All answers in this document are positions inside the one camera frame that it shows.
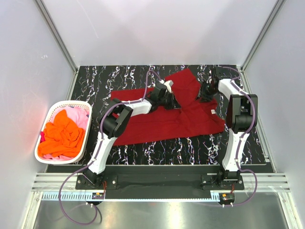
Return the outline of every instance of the white plastic basket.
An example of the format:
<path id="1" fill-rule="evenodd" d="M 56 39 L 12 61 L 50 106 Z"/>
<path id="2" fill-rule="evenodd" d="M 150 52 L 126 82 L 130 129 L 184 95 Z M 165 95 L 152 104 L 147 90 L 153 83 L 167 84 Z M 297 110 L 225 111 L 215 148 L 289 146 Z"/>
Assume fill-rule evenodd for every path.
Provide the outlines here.
<path id="1" fill-rule="evenodd" d="M 71 160 L 67 160 L 67 161 L 44 160 L 43 158 L 40 158 L 38 156 L 38 145 L 39 145 L 40 139 L 41 139 L 41 136 L 39 135 L 38 140 L 37 140 L 37 144 L 36 144 L 36 147 L 35 147 L 34 154 L 35 154 L 36 159 L 38 161 L 42 162 L 42 163 L 52 164 L 52 165 L 70 164 L 70 163 L 74 163 L 74 162 L 79 161 L 83 157 L 83 155 L 84 155 L 84 152 L 85 152 L 85 149 L 86 149 L 85 147 L 86 147 L 87 140 L 88 140 L 88 135 L 89 135 L 89 129 L 90 129 L 90 125 L 91 125 L 91 116 L 92 116 L 92 107 L 91 107 L 91 105 L 89 103 L 84 102 L 84 101 L 68 100 L 68 101 L 61 101 L 61 102 L 58 102 L 58 103 L 54 104 L 49 109 L 49 112 L 47 114 L 46 119 L 44 120 L 44 123 L 43 123 L 41 131 L 44 130 L 46 124 L 51 120 L 55 110 L 57 108 L 59 108 L 59 107 L 65 107 L 65 106 L 80 107 L 80 108 L 82 108 L 82 109 L 84 109 L 86 111 L 89 111 L 88 124 L 87 124 L 87 128 L 86 128 L 86 133 L 85 133 L 84 141 L 83 141 L 82 146 L 81 146 L 81 151 L 79 152 L 79 154 L 75 158 L 73 158 Z"/>

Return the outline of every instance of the metal floor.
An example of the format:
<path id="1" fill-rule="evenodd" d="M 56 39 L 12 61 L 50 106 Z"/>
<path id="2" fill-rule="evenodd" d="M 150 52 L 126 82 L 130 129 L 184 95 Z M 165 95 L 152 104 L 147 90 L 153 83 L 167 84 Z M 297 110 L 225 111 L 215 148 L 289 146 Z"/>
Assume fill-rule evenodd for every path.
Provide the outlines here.
<path id="1" fill-rule="evenodd" d="M 236 201 L 247 198 L 236 193 Z M 94 210 L 83 206 L 73 211 L 79 202 L 63 203 L 68 214 L 80 222 L 88 222 Z M 276 193 L 257 193 L 251 202 L 235 208 L 214 207 L 216 203 L 189 202 L 104 202 L 98 208 L 102 222 L 96 221 L 88 229 L 286 229 L 285 216 Z M 82 229 L 68 221 L 58 201 L 42 201 L 36 217 L 35 229 Z"/>

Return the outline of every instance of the black motor joint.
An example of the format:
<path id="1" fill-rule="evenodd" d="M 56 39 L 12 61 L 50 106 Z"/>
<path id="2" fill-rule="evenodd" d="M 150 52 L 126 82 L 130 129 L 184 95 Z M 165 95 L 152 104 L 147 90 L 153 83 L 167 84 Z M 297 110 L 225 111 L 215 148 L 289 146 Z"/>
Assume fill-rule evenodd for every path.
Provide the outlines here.
<path id="1" fill-rule="evenodd" d="M 152 92 L 145 97 L 152 104 L 150 112 L 157 110 L 159 106 L 164 106 L 166 110 L 181 108 L 173 93 L 167 90 L 166 85 L 159 83 Z"/>
<path id="2" fill-rule="evenodd" d="M 121 103 L 121 100 L 115 98 L 111 100 L 106 110 L 102 113 L 102 117 L 105 116 L 106 112 L 116 104 Z M 119 137 L 125 131 L 129 119 L 132 115 L 133 109 L 129 106 L 121 104 L 113 110 L 111 110 L 107 117 L 104 119 L 104 123 L 101 126 L 101 132 L 104 132 L 108 138 Z"/>
<path id="3" fill-rule="evenodd" d="M 196 99 L 200 99 L 200 102 L 210 102 L 213 97 L 218 93 L 218 83 L 222 79 L 228 79 L 225 76 L 225 69 L 222 67 L 214 67 L 211 69 L 210 77 L 201 84 L 199 93 Z"/>
<path id="4" fill-rule="evenodd" d="M 252 123 L 254 111 L 257 111 L 258 99 L 255 94 L 248 94 L 254 104 L 254 110 L 250 101 L 239 94 L 232 94 L 229 99 L 226 124 L 234 133 L 246 131 Z M 254 125 L 257 124 L 257 115 L 255 116 Z"/>

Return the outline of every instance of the marble surface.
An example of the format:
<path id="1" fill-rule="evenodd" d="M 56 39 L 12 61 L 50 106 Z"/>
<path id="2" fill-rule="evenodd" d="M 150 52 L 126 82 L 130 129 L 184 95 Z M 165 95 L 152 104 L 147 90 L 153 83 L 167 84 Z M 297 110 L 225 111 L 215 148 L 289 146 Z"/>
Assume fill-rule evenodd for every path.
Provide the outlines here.
<path id="1" fill-rule="evenodd" d="M 161 78 L 189 68 L 202 82 L 208 78 L 213 65 L 144 65 L 144 66 L 81 66 L 72 93 L 72 100 L 87 101 L 92 105 L 92 123 L 86 152 L 77 164 L 85 164 L 91 158 L 96 145 L 98 122 L 101 113 L 110 101 L 111 91 L 144 88 L 146 72 L 156 71 Z M 227 70 L 227 75 L 238 74 Z M 157 79 L 149 78 L 149 87 L 154 87 Z M 226 117 L 227 99 L 215 95 L 218 102 L 216 113 Z M 128 146 L 114 146 L 107 159 L 108 165 L 212 165 L 221 163 L 226 152 L 229 134 L 223 133 L 177 138 Z M 265 159 L 256 130 L 252 130 L 245 144 L 242 164 L 265 164 Z"/>

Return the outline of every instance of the gray wall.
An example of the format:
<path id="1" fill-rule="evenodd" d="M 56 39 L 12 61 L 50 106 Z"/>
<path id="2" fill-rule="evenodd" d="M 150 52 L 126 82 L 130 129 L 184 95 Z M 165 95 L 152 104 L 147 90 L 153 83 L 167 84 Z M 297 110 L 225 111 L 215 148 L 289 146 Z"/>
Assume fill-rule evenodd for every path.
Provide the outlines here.
<path id="1" fill-rule="evenodd" d="M 305 224 L 305 1 L 289 0 L 259 46 L 246 75 L 279 172 L 285 172 Z"/>
<path id="2" fill-rule="evenodd" d="M 72 72 L 32 0 L 0 0 L 0 222 L 19 228 L 38 171 L 34 146 Z"/>
<path id="3" fill-rule="evenodd" d="M 276 0 L 44 2 L 78 65 L 240 65 Z"/>

